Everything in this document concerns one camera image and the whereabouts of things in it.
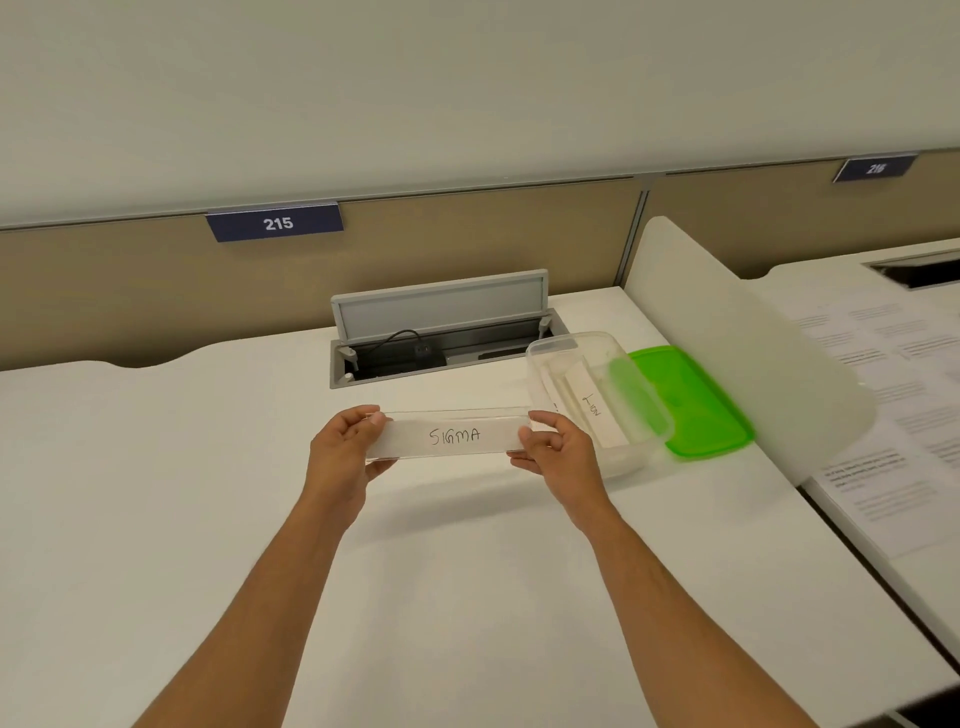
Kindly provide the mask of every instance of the cubicle partition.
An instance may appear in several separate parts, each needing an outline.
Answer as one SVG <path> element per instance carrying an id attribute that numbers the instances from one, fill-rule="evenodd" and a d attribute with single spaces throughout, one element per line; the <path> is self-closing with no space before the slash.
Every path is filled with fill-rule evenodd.
<path id="1" fill-rule="evenodd" d="M 218 243 L 183 213 L 0 231 L 0 369 L 157 364 L 333 323 L 330 296 L 547 268 L 552 294 L 622 282 L 666 215 L 738 275 L 960 236 L 960 151 L 831 183 L 842 159 L 342 200 L 345 229 Z"/>

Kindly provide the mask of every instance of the plastic container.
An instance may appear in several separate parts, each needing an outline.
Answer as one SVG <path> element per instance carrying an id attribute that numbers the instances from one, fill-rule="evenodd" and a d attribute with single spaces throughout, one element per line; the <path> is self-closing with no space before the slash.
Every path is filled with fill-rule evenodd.
<path id="1" fill-rule="evenodd" d="M 527 388 L 536 409 L 560 412 L 590 435 L 605 477 L 642 468 L 674 433 L 657 390 L 604 331 L 531 344 Z"/>

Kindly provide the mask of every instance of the white desk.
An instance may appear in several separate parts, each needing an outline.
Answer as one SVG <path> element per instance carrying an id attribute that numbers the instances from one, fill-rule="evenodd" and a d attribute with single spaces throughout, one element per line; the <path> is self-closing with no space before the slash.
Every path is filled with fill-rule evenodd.
<path id="1" fill-rule="evenodd" d="M 551 305 L 628 351 L 662 343 L 618 288 Z M 0 724 L 128 725 L 227 606 L 336 410 L 526 401 L 522 358 L 331 391 L 334 335 L 0 374 Z M 821 725 L 956 683 L 756 446 L 610 485 Z M 405 461 L 371 487 L 286 724 L 654 725 L 586 541 L 501 455 Z"/>
<path id="2" fill-rule="evenodd" d="M 957 249 L 960 239 L 839 255 L 777 266 L 766 277 L 746 282 L 770 303 L 783 308 L 796 302 L 830 303 L 854 291 L 896 287 L 865 267 L 865 262 Z M 960 284 L 912 291 L 910 296 L 932 302 L 954 316 L 960 313 Z M 888 560 L 819 485 L 810 481 L 804 487 L 944 647 L 960 660 L 960 540 Z"/>

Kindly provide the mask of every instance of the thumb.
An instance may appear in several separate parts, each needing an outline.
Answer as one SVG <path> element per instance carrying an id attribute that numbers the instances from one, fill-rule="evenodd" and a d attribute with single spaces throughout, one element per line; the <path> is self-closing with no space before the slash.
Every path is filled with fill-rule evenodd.
<path id="1" fill-rule="evenodd" d="M 383 412 L 374 412 L 368 418 L 353 426 L 353 437 L 350 438 L 350 441 L 366 454 L 370 446 L 380 437 L 386 423 L 387 417 Z"/>
<path id="2" fill-rule="evenodd" d="M 518 435 L 523 449 L 539 464 L 551 462 L 564 444 L 557 432 L 534 432 L 530 427 L 521 427 Z"/>

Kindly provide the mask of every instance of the green plastic lid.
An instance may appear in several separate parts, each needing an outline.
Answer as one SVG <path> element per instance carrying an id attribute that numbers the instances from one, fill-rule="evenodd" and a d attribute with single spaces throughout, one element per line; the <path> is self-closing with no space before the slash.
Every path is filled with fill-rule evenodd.
<path id="1" fill-rule="evenodd" d="M 689 354 L 654 347 L 631 352 L 630 358 L 673 416 L 676 429 L 666 446 L 676 455 L 714 457 L 754 441 L 750 421 Z"/>

